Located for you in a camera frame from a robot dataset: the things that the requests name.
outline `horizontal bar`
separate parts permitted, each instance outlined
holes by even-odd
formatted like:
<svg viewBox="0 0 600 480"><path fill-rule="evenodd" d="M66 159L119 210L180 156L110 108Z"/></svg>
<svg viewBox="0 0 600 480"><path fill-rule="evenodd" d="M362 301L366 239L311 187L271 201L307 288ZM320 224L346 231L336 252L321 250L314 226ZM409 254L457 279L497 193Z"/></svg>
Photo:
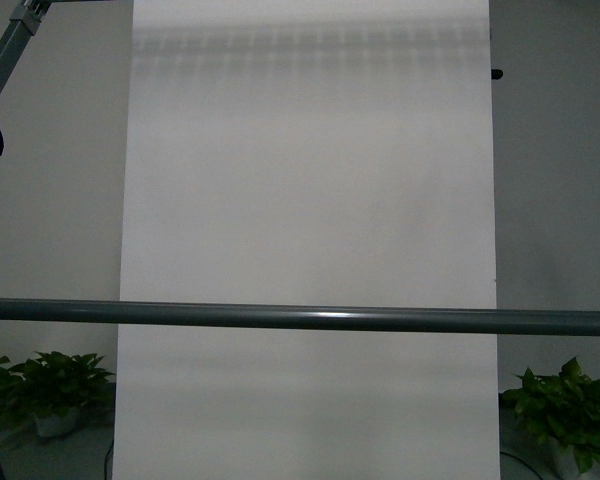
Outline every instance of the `horizontal bar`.
<svg viewBox="0 0 600 480"><path fill-rule="evenodd" d="M133 325L600 336L600 312L0 299L0 320Z"/></svg>

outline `plant pot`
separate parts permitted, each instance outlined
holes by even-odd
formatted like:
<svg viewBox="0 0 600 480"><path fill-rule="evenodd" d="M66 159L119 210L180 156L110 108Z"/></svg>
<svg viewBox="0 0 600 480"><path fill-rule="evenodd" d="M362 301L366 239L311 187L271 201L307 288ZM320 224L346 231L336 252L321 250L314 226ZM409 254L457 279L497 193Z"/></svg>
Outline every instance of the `plant pot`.
<svg viewBox="0 0 600 480"><path fill-rule="evenodd" d="M591 470L580 474L573 458L572 446L563 449L556 440L551 439L549 447L555 472L562 480L600 480L600 464L598 462L594 461Z"/></svg>
<svg viewBox="0 0 600 480"><path fill-rule="evenodd" d="M78 423L80 410L73 407L64 417L51 415L45 418L35 417L38 436L43 438L59 437L71 432Z"/></svg>

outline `white backdrop paper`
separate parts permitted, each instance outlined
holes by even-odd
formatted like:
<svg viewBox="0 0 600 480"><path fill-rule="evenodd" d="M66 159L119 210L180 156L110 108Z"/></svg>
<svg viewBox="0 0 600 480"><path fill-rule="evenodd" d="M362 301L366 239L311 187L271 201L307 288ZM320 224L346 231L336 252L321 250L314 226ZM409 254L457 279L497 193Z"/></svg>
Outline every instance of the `white backdrop paper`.
<svg viewBox="0 0 600 480"><path fill-rule="evenodd" d="M121 298L493 308L463 3L137 2ZM491 336L121 327L118 386L118 480L499 475Z"/></svg>

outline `floor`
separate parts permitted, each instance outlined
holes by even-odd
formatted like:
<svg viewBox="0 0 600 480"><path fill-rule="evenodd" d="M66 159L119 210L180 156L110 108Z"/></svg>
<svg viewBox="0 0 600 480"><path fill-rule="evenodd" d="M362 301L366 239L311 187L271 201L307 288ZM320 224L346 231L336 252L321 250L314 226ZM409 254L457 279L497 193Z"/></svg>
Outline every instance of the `floor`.
<svg viewBox="0 0 600 480"><path fill-rule="evenodd" d="M74 432L62 438L42 440L33 425L17 432L0 431L0 461L5 477L7 480L110 479L112 462L107 453L113 433L112 409L91 412ZM552 473L546 453L532 438L515 430L513 413L509 410L500 413L500 450L501 480L560 480Z"/></svg>

